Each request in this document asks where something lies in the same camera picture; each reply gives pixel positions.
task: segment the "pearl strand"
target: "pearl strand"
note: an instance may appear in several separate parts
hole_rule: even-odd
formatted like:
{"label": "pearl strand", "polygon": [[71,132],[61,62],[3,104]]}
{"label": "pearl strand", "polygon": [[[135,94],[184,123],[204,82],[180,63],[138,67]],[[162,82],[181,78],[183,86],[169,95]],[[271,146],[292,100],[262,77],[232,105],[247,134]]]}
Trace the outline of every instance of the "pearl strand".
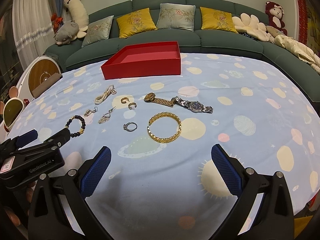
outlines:
{"label": "pearl strand", "polygon": [[115,87],[113,85],[108,86],[107,90],[100,96],[97,96],[94,99],[94,103],[96,105],[101,104],[104,100],[107,99],[107,97],[111,94],[111,91],[114,89]]}

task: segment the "light blue bedsheet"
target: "light blue bedsheet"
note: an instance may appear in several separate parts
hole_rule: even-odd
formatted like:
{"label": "light blue bedsheet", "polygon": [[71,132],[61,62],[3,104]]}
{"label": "light blue bedsheet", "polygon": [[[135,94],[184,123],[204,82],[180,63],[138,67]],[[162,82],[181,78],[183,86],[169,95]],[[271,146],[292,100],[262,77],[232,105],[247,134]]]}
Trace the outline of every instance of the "light blue bedsheet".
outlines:
{"label": "light blue bedsheet", "polygon": [[[63,74],[63,78],[32,101],[9,134],[31,129],[44,141],[63,129],[73,115],[94,109],[94,98],[114,84],[117,94],[86,117],[83,135],[61,148],[66,161],[54,175],[63,175],[93,158],[102,146],[112,152],[110,166],[87,203],[115,240],[208,239],[236,201],[211,160],[211,148],[220,143],[244,167],[261,174],[282,171],[294,213],[319,189],[320,119],[299,89],[273,66],[254,59],[214,54],[181,54],[181,76],[156,76],[105,81],[104,62]],[[146,94],[170,100],[181,96],[212,106],[213,114],[193,113],[181,106],[144,102]],[[120,99],[129,97],[129,110]],[[100,117],[116,106],[111,118]],[[147,134],[148,120],[169,111],[182,121],[182,133],[168,144]],[[123,125],[136,122],[127,132]],[[151,125],[159,137],[176,132],[177,123],[162,118]],[[80,129],[78,120],[70,131]],[[257,205],[244,225],[254,219]],[[73,227],[80,231],[66,208]]]}

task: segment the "dangling earring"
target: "dangling earring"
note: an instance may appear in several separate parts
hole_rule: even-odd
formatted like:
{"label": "dangling earring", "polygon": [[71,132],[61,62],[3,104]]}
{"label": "dangling earring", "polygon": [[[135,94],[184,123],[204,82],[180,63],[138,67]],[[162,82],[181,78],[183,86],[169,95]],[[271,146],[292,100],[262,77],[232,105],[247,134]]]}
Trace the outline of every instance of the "dangling earring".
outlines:
{"label": "dangling earring", "polygon": [[111,117],[111,113],[112,113],[113,109],[115,109],[115,108],[116,108],[116,107],[110,109],[110,110],[108,111],[108,113],[104,114],[104,115],[99,119],[98,124],[102,124],[102,123],[105,123],[105,122],[109,121],[109,119],[110,119],[110,117]]}
{"label": "dangling earring", "polygon": [[96,113],[96,112],[98,112],[98,107],[97,107],[97,106],[94,107],[94,110],[93,110],[93,111],[92,111],[91,109],[86,110],[86,111],[84,112],[84,116],[85,116],[85,117],[88,117],[90,114],[93,114],[93,113]]}

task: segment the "embroidered pillow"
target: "embroidered pillow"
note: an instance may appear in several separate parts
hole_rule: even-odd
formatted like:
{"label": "embroidered pillow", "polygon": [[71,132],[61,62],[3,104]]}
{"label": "embroidered pillow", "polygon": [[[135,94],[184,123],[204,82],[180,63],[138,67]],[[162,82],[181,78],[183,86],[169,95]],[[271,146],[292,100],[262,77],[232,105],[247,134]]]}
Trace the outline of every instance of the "embroidered pillow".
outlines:
{"label": "embroidered pillow", "polygon": [[231,13],[200,7],[202,14],[202,30],[223,30],[238,33],[232,21]]}
{"label": "embroidered pillow", "polygon": [[136,33],[156,30],[149,8],[123,15],[117,19],[120,34],[119,38],[128,38]]}
{"label": "embroidered pillow", "polygon": [[90,23],[88,25],[87,34],[82,42],[82,48],[91,43],[108,39],[112,19],[113,15],[98,20],[96,22]]}
{"label": "embroidered pillow", "polygon": [[181,29],[193,32],[195,5],[160,3],[158,29]]}

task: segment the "screw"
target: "screw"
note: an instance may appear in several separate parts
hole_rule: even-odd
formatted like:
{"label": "screw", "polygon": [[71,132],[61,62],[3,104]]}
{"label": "screw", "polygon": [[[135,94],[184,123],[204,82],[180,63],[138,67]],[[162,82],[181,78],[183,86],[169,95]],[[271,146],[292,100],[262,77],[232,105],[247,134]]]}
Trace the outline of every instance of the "screw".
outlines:
{"label": "screw", "polygon": [[283,177],[283,173],[281,171],[277,171],[276,175],[278,178],[282,178]]}
{"label": "screw", "polygon": [[69,175],[69,176],[74,176],[76,173],[77,173],[76,170],[70,170],[70,171],[68,171],[68,175]]}
{"label": "screw", "polygon": [[45,179],[46,176],[47,176],[47,175],[46,175],[45,173],[42,173],[42,174],[39,176],[39,178],[40,178],[40,179]]}
{"label": "screw", "polygon": [[250,175],[254,174],[254,169],[252,168],[247,168],[245,171]]}

